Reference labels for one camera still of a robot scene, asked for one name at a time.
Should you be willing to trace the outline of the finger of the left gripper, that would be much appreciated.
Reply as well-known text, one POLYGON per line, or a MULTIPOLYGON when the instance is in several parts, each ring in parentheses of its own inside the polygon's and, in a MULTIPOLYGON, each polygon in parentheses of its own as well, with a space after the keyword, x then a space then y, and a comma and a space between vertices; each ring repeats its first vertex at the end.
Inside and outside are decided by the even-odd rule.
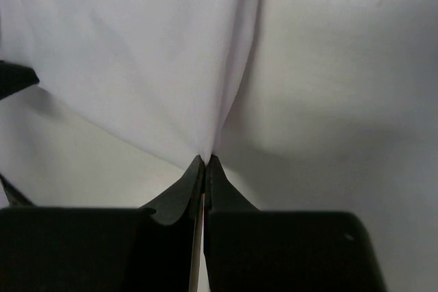
POLYGON ((5 99, 39 83, 40 80, 32 68, 1 60, 0 99, 5 99))

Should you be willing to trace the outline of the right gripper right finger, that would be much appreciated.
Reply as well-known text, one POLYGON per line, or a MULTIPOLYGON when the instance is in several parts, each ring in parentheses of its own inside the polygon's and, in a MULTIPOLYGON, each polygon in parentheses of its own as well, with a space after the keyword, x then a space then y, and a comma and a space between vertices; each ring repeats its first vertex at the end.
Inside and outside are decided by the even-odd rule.
POLYGON ((224 168, 215 155, 212 155, 205 173, 205 211, 206 212, 259 212, 228 180, 224 168))

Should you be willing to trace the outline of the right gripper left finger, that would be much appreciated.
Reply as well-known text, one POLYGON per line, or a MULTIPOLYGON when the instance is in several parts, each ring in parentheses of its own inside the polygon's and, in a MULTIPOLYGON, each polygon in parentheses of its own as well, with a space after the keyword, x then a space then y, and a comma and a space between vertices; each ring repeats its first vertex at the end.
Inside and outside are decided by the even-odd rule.
POLYGON ((180 179, 140 209, 164 226, 177 223, 186 213, 196 214, 204 174, 205 164, 197 155, 180 179))

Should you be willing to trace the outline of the white t shirt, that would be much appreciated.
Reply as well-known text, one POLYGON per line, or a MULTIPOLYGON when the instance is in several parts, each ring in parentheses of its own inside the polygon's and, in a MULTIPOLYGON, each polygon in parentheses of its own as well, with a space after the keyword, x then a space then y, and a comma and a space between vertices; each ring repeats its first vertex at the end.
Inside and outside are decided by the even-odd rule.
POLYGON ((134 146, 208 161, 253 44, 259 0, 1 0, 1 54, 134 146))

